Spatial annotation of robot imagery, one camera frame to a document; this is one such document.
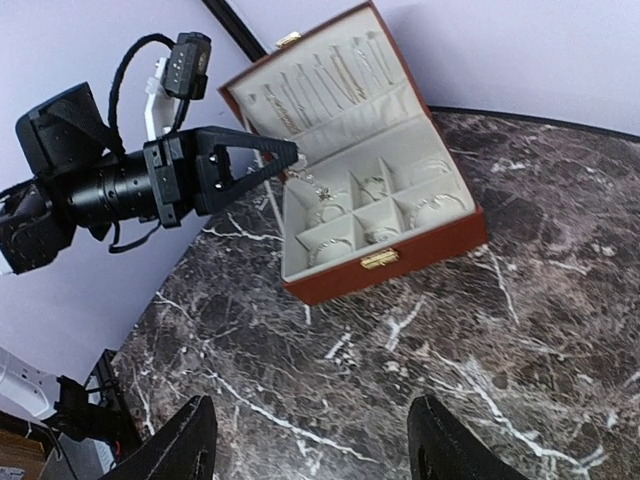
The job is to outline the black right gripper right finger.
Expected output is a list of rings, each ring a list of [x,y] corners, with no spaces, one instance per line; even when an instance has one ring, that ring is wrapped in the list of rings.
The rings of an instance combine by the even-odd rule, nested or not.
[[[525,480],[485,447],[435,396],[412,401],[407,418],[413,479]]]

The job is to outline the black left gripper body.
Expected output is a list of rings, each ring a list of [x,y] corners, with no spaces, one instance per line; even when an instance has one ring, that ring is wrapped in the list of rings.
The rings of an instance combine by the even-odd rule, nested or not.
[[[214,200],[235,183],[227,148],[231,131],[200,127],[167,134],[143,146],[159,223],[181,225],[191,211],[209,215]]]

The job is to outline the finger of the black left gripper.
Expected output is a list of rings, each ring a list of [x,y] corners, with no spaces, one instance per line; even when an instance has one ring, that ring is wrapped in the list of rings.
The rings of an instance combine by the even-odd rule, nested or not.
[[[243,197],[260,184],[284,173],[299,159],[296,144],[248,132],[211,127],[212,179],[209,181],[209,212],[217,213]],[[229,149],[250,151],[254,165],[241,176],[232,173]]]

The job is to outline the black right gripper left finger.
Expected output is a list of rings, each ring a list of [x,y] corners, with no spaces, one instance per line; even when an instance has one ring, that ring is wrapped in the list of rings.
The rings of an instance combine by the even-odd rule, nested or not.
[[[131,457],[107,473],[112,480],[208,479],[216,460],[216,413],[208,395],[193,396]]]

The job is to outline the red jewelry box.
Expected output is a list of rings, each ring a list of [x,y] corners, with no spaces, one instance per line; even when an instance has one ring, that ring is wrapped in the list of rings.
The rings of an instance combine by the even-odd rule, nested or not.
[[[488,240],[475,201],[372,2],[220,88],[244,126],[294,142],[283,180],[285,288],[319,304]]]

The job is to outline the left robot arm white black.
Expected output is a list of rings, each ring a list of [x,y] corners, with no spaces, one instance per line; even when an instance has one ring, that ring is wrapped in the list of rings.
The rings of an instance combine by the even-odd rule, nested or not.
[[[23,115],[16,135],[33,177],[1,193],[2,274],[52,263],[79,227],[103,240],[132,218],[174,228],[190,212],[212,215],[298,160],[291,141],[217,126],[127,154],[87,83]]]

